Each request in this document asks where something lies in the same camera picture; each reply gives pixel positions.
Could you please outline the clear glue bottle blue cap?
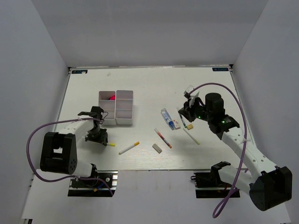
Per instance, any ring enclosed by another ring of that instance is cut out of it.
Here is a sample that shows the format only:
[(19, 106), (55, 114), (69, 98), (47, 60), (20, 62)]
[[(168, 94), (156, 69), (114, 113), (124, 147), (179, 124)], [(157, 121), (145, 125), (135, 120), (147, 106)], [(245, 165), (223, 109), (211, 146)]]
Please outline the clear glue bottle blue cap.
[(172, 118), (170, 117), (168, 111), (165, 108), (163, 108), (161, 110), (161, 115), (162, 115), (163, 119), (165, 120), (165, 122), (168, 124), (168, 126), (171, 128), (171, 130), (174, 130), (175, 125), (173, 123), (173, 120), (172, 120)]

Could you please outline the white pencil orange tip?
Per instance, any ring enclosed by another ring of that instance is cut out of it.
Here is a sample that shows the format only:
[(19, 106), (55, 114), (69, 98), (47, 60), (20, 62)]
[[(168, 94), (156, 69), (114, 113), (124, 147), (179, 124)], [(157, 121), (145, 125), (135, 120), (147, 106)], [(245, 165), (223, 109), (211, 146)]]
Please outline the white pencil orange tip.
[(132, 149), (132, 148), (138, 146), (139, 144), (140, 144), (140, 142), (136, 142), (136, 143), (130, 145), (129, 147), (127, 147), (127, 148), (123, 149), (122, 151), (120, 151), (120, 152), (119, 152), (119, 155), (121, 155), (121, 154), (127, 152), (128, 150), (130, 150), (130, 149)]

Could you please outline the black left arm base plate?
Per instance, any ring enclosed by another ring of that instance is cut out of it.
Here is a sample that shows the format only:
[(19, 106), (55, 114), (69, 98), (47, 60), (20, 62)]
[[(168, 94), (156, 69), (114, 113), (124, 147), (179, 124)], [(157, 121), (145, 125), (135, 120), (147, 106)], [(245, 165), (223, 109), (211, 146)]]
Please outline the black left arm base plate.
[(68, 189), (68, 197), (112, 197), (108, 187), (114, 194), (117, 188), (117, 171), (98, 171), (97, 178), (100, 180), (83, 181), (72, 178)]

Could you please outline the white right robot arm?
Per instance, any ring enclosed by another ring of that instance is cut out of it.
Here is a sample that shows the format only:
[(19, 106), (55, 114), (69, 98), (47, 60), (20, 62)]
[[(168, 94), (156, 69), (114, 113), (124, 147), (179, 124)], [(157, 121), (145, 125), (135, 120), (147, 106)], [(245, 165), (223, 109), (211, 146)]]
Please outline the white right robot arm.
[(292, 172), (269, 160), (252, 142), (247, 140), (239, 123), (225, 113), (219, 93), (209, 93), (205, 102), (198, 96), (185, 93), (187, 101), (178, 112), (189, 122), (201, 119), (208, 123), (212, 133), (229, 146), (249, 170), (238, 171), (229, 162), (211, 167), (211, 181), (216, 186), (229, 183), (251, 198), (261, 211), (266, 211), (292, 198)]

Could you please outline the white pencil pale yellow tip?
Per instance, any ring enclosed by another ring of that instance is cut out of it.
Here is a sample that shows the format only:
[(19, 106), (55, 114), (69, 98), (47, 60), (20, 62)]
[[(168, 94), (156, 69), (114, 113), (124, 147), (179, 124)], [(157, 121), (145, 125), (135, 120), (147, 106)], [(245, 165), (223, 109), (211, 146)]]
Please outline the white pencil pale yellow tip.
[(186, 128), (183, 128), (184, 132), (197, 144), (200, 145), (200, 142), (198, 140), (196, 140), (189, 132)]

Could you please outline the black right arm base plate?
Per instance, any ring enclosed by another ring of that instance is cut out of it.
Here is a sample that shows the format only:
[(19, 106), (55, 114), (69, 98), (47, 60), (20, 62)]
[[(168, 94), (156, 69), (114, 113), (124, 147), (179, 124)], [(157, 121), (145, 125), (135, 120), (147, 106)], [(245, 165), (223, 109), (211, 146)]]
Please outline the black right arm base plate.
[(190, 179), (195, 184), (197, 199), (224, 199), (231, 190), (231, 184), (216, 183), (210, 172), (193, 173)]

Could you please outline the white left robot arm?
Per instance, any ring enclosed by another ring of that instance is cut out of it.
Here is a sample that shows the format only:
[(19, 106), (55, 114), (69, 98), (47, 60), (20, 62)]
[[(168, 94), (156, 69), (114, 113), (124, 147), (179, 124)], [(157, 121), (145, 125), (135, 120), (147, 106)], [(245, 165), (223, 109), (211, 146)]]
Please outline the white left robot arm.
[(85, 141), (108, 145), (107, 130), (100, 127), (106, 112), (93, 106), (90, 112), (80, 112), (78, 119), (59, 132), (48, 132), (44, 136), (40, 169), (44, 172), (61, 173), (82, 177), (88, 186), (98, 183), (96, 165), (78, 160), (77, 142)]

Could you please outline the red ink clear pen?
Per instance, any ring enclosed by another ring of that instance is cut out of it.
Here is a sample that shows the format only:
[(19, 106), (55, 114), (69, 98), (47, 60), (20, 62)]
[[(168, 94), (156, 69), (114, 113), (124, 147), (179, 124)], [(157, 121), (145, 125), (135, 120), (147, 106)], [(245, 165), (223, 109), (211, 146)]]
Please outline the red ink clear pen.
[(154, 131), (169, 148), (172, 148), (172, 145), (165, 139), (165, 137), (156, 128), (154, 129)]

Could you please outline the green ink clear pen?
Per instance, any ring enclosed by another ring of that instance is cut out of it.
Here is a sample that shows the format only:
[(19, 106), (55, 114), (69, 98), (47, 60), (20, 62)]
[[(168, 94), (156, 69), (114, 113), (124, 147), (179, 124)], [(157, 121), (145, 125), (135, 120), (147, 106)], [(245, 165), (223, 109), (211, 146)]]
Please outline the green ink clear pen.
[(180, 119), (181, 119), (181, 121), (182, 121), (182, 124), (183, 124), (183, 126), (184, 126), (184, 128), (187, 128), (186, 127), (186, 123), (185, 123), (185, 121), (184, 121), (184, 119), (183, 119), (183, 116), (179, 113), (179, 117), (180, 117)]

